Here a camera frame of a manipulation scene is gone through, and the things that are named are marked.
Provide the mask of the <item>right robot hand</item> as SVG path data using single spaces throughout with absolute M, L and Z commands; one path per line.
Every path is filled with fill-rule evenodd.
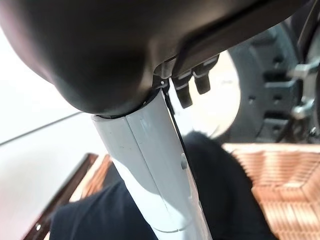
M 20 59 L 94 125 L 159 240 L 210 240 L 165 93 L 178 77 L 282 22 L 302 0 L 3 0 L 0 25 Z

